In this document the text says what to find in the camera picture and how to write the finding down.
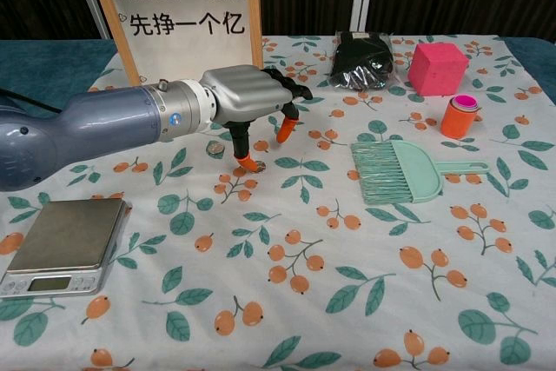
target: pink cube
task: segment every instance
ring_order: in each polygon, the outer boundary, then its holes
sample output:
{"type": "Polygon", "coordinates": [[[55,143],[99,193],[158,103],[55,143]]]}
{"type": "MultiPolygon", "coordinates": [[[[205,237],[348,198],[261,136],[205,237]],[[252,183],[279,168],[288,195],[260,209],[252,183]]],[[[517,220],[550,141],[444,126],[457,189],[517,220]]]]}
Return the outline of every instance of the pink cube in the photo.
{"type": "Polygon", "coordinates": [[[420,43],[407,76],[421,96],[451,96],[460,87],[467,63],[453,43],[420,43]]]}

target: robotic arm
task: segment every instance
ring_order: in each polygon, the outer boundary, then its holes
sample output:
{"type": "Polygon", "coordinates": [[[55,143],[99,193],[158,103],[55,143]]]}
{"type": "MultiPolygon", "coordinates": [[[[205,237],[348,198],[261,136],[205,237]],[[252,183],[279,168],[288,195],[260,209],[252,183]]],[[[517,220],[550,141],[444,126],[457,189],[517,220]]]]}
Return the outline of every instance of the robotic arm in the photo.
{"type": "Polygon", "coordinates": [[[0,191],[26,189],[70,163],[200,132],[211,122],[229,129],[238,163],[256,171],[249,124],[281,110],[276,140],[286,141],[299,118],[292,103],[299,96],[312,98],[278,70],[238,65],[206,71],[200,82],[82,93],[50,119],[28,116],[0,97],[0,191]]]}

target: sign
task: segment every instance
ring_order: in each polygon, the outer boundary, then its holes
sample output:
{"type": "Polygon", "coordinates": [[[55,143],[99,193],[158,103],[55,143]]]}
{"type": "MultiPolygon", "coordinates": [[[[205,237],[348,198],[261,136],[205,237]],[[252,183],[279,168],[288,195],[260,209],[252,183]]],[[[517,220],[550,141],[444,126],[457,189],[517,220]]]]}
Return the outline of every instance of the sign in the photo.
{"type": "Polygon", "coordinates": [[[132,85],[262,68],[259,0],[100,0],[132,85]]]}

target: black cable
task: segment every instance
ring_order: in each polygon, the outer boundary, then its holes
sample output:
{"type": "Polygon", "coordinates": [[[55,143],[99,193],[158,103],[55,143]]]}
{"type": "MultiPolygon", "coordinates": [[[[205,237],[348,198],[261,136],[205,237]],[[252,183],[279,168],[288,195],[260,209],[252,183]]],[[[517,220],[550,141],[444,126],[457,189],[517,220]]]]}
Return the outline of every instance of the black cable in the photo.
{"type": "Polygon", "coordinates": [[[38,108],[46,109],[50,112],[62,113],[62,110],[59,109],[59,108],[53,108],[52,106],[49,106],[48,104],[38,102],[37,100],[31,99],[31,98],[26,97],[26,96],[18,95],[17,93],[14,93],[13,91],[2,89],[1,87],[0,87],[0,94],[2,94],[2,96],[7,96],[7,97],[10,97],[12,99],[21,100],[22,102],[27,102],[28,104],[32,104],[33,106],[37,106],[38,108]]]}

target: digital scale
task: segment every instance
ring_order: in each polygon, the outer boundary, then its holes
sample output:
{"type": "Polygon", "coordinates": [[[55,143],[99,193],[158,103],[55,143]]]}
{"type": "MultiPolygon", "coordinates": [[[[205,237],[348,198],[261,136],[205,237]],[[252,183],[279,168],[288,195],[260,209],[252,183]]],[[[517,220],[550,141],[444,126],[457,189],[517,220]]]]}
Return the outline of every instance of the digital scale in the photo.
{"type": "Polygon", "coordinates": [[[126,208],[122,199],[47,203],[0,282],[0,298],[96,293],[126,208]]]}

